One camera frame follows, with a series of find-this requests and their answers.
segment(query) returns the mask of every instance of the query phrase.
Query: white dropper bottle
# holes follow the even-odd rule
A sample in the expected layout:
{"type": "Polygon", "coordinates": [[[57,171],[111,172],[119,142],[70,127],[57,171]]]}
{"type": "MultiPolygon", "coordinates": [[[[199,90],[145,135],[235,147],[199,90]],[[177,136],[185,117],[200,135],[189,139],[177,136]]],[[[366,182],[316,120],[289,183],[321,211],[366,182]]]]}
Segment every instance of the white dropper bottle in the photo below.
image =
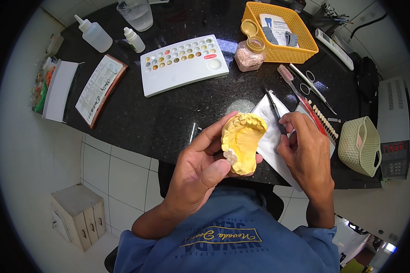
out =
{"type": "Polygon", "coordinates": [[[74,18],[79,22],[79,29],[83,32],[82,38],[98,52],[107,51],[112,45],[111,36],[97,23],[91,23],[88,19],[82,20],[77,14],[74,18]]]}
{"type": "Polygon", "coordinates": [[[140,36],[128,27],[125,27],[123,30],[125,31],[126,40],[128,41],[128,44],[131,45],[132,49],[137,53],[143,52],[146,46],[140,36]]]}

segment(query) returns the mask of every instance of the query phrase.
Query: porcelain stain palette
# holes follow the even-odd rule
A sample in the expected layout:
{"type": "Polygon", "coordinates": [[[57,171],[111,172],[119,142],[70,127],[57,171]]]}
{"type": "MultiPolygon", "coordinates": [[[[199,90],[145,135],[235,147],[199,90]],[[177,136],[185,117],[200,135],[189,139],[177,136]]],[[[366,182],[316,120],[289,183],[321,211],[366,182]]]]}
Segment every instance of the porcelain stain palette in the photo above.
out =
{"type": "Polygon", "coordinates": [[[159,48],[141,55],[140,60],[145,97],[229,74],[214,35],[159,48]]]}

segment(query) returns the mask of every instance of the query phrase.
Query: dental stone model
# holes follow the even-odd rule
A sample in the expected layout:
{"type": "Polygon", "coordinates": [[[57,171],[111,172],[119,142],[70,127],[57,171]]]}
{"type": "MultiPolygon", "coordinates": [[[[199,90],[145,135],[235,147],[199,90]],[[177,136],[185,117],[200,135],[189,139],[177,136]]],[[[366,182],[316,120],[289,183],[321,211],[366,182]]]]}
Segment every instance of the dental stone model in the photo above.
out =
{"type": "Polygon", "coordinates": [[[267,131],[266,122],[256,114],[238,113],[222,129],[222,150],[231,163],[231,172],[245,175],[257,168],[255,152],[267,131]]]}

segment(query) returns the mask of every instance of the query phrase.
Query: hand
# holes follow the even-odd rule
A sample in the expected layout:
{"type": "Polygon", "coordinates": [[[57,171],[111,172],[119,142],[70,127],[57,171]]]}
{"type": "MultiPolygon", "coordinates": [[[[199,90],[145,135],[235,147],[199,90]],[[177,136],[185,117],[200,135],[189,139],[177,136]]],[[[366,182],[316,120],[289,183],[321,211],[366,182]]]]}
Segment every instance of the hand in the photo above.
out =
{"type": "MultiPolygon", "coordinates": [[[[171,214],[190,216],[205,204],[223,178],[238,176],[230,172],[230,163],[223,159],[223,154],[213,157],[221,148],[223,126],[237,113],[231,112],[205,128],[179,154],[167,196],[163,201],[163,205],[171,214]]],[[[258,164],[263,157],[257,154],[256,160],[258,164]]]]}
{"type": "Polygon", "coordinates": [[[306,114],[285,114],[279,123],[287,124],[290,136],[281,135],[278,153],[284,158],[293,178],[298,182],[310,202],[322,205],[332,200],[334,181],[330,170],[330,142],[306,114]]]}

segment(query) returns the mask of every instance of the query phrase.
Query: cable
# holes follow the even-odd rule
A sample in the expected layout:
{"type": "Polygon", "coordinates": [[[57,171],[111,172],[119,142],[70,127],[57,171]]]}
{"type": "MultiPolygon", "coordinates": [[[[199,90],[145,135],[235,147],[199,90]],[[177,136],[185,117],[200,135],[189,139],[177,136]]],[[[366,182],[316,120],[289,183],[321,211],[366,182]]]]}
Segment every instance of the cable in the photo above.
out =
{"type": "Polygon", "coordinates": [[[351,37],[350,37],[349,39],[352,39],[352,37],[354,37],[354,33],[355,33],[357,30],[361,29],[362,27],[369,26],[369,25],[371,25],[371,24],[373,24],[373,23],[377,23],[378,21],[381,21],[381,20],[383,20],[383,19],[386,18],[386,17],[387,17],[387,13],[385,13],[383,16],[381,16],[381,17],[378,18],[378,19],[375,19],[375,20],[373,20],[373,21],[370,21],[369,23],[366,23],[366,24],[363,24],[363,25],[361,25],[361,26],[356,27],[356,28],[354,29],[354,31],[351,33],[351,37]]]}

